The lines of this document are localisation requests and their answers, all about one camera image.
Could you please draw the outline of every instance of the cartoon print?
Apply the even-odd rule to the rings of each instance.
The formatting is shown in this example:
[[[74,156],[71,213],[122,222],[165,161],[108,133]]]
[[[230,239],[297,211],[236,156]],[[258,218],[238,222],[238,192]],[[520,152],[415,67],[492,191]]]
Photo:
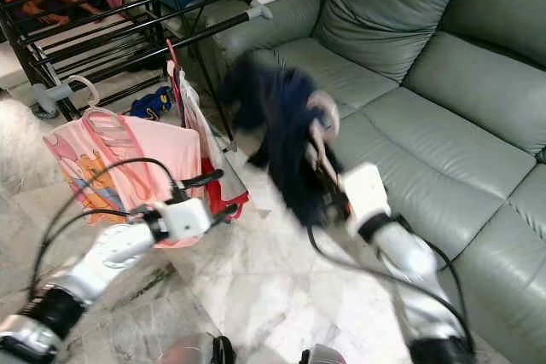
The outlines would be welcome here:
[[[44,142],[55,155],[61,167],[62,175],[74,193],[85,186],[85,181],[89,181],[94,175],[106,168],[100,153],[94,151],[95,157],[93,159],[87,154],[82,154],[78,158],[70,144],[58,135],[55,135],[55,137],[55,143],[48,138],[44,138]],[[105,173],[99,176],[96,181],[93,181],[90,188],[86,188],[77,197],[77,201],[85,209],[125,211],[109,173]],[[124,217],[116,215],[96,214],[90,216],[89,222],[95,223],[102,219],[116,223],[125,221]]]

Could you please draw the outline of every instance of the dark blue garment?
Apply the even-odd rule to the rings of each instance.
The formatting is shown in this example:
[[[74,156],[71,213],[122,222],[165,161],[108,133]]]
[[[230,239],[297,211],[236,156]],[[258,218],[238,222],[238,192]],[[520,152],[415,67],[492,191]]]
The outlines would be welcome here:
[[[162,113],[171,109],[170,91],[171,87],[159,87],[155,93],[134,100],[129,115],[157,121]]]
[[[311,122],[322,119],[320,110],[307,107],[314,91],[313,81],[304,73],[266,66],[252,55],[235,62],[218,90],[222,102],[241,104],[236,128],[254,130],[265,124],[265,138],[249,162],[261,167],[269,163],[273,183],[304,226],[320,225],[325,218],[326,189],[305,159]],[[340,163],[329,147],[327,155],[340,172]]]

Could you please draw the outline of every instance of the marble floor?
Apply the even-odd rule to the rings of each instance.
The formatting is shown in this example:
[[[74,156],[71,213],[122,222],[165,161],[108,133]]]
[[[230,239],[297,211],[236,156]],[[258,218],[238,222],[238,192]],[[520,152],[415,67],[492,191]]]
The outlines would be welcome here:
[[[0,96],[0,318],[23,302],[41,231],[71,193],[41,142],[62,122],[38,121]],[[242,217],[195,246],[141,259],[81,320],[59,362],[152,364],[183,335],[210,332],[231,339],[239,363],[296,363],[315,343],[339,349],[349,363],[410,363],[385,288],[319,259],[268,177],[245,165],[256,138],[237,140],[241,149],[229,161],[252,198]],[[76,212],[74,206],[68,215]],[[84,222],[75,225],[45,269],[85,249],[95,235]],[[318,239],[348,257],[325,234]],[[479,360],[507,363],[483,342]]]

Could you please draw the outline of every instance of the metal shoe rack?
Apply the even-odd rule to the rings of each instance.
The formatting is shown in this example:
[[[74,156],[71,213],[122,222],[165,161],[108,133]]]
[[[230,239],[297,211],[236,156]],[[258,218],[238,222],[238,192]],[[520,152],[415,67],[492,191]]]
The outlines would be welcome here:
[[[162,2],[163,0],[135,0],[116,9],[108,9],[100,14],[71,20],[63,26],[50,26],[40,31],[28,32],[25,30],[24,23],[29,20],[38,19],[50,13],[63,14],[69,8],[77,8],[81,3],[95,0],[80,0],[76,3],[62,5],[56,10],[48,10],[47,12],[21,18],[20,14],[16,14],[15,11],[27,1],[29,0],[14,0],[13,2],[6,3],[0,0],[0,26],[13,47],[31,84],[44,84],[46,88],[54,87],[67,80],[67,72],[74,72],[74,70],[78,70],[80,67],[82,71],[78,72],[78,74],[86,76],[93,83],[99,83],[118,73],[127,71],[128,68],[145,64],[149,59],[166,55],[168,52],[166,39],[169,38],[174,48],[190,47],[192,56],[197,60],[200,69],[203,71],[203,77],[208,88],[207,91],[212,95],[220,111],[228,137],[232,140],[224,112],[218,104],[215,90],[212,87],[212,81],[206,70],[199,48],[196,47],[195,43],[203,38],[250,20],[252,17],[255,17],[254,13],[241,13],[233,18],[196,32],[195,28],[198,26],[197,20],[201,16],[202,9],[207,4],[222,2],[223,0],[200,0],[185,7],[180,4],[179,0],[172,0],[176,5],[174,9],[167,8],[164,2]],[[252,2],[252,0],[243,1],[247,4]],[[190,12],[193,14],[191,24],[187,16]],[[102,20],[114,14],[123,14],[126,16],[126,19],[121,19],[105,26],[97,25],[94,27],[94,25],[89,25],[93,21]],[[168,25],[164,24],[167,20],[173,18],[181,19],[185,37],[180,38],[179,33],[176,35],[170,31]],[[76,27],[79,31],[81,30],[76,36],[49,43],[46,46],[38,44],[38,42],[46,38]],[[104,46],[112,43],[115,43],[115,47],[111,49],[106,47],[104,49]],[[101,51],[89,54],[89,52],[98,48],[101,48]],[[87,56],[81,60],[78,59],[78,56],[82,54],[87,54]],[[162,78],[163,76],[158,76],[132,85],[126,90],[120,90],[113,95],[103,98],[99,106],[106,106],[139,90],[143,90],[159,82]],[[77,91],[82,88],[82,84],[71,83],[70,88],[73,91]],[[59,100],[57,107],[67,120],[78,118],[86,108],[75,107],[68,98]]]

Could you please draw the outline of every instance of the sofa armrest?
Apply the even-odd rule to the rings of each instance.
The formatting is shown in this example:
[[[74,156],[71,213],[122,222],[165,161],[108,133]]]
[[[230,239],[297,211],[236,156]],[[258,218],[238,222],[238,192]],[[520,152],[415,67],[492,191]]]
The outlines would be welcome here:
[[[277,0],[267,4],[273,13],[214,35],[214,43],[230,64],[239,55],[254,49],[269,49],[296,38],[309,37],[318,19],[322,0]],[[219,2],[204,11],[206,26],[233,17],[249,8],[242,1]]]

